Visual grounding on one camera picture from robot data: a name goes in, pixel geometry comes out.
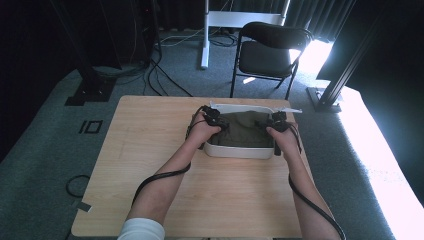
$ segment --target wooden table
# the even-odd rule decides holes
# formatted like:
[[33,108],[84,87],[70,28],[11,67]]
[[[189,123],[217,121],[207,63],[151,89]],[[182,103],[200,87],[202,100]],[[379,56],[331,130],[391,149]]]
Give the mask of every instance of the wooden table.
[[[78,210],[76,236],[117,236],[139,184],[185,138],[192,114],[215,103],[290,107],[284,100],[124,96]],[[288,119],[294,121],[293,115]],[[306,156],[302,158],[309,169]],[[214,158],[198,150],[168,212],[174,237],[299,237],[284,159]]]

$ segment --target sleeve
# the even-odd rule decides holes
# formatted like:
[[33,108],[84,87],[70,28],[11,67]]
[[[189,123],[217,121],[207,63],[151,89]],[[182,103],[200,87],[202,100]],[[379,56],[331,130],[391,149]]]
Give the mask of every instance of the sleeve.
[[132,218],[125,221],[118,240],[163,240],[165,229],[161,224],[147,218]]

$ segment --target white tray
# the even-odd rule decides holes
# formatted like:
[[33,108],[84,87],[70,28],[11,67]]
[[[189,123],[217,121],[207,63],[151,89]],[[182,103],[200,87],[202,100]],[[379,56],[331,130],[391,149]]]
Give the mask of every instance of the white tray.
[[[212,108],[217,109],[221,114],[246,111],[274,113],[271,108],[251,105],[213,104]],[[269,159],[274,154],[274,148],[226,147],[212,145],[208,142],[205,143],[203,149],[211,157]]]

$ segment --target metal stand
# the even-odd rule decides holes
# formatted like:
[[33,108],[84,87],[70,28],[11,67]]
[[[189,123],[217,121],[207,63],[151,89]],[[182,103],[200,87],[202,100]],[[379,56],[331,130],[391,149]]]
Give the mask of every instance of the metal stand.
[[62,25],[62,39],[72,51],[75,65],[83,79],[75,96],[70,97],[65,105],[82,106],[86,101],[109,101],[116,79],[111,79],[106,82],[105,79],[102,79],[93,69],[63,2],[60,0],[50,0],[50,4],[55,12],[54,17]]

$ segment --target hand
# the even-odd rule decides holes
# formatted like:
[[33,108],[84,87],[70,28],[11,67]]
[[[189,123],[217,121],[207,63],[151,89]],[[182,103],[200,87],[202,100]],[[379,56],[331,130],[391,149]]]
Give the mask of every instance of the hand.
[[221,128],[217,126],[209,126],[206,123],[205,118],[203,117],[203,113],[200,112],[194,119],[192,128],[187,139],[190,139],[191,141],[195,142],[200,146],[202,143],[206,142],[213,134],[218,133],[219,131],[221,131]]
[[[290,124],[297,129],[297,123]],[[275,139],[284,154],[300,154],[296,136],[290,129],[284,132],[278,132],[272,127],[267,127],[266,130]]]

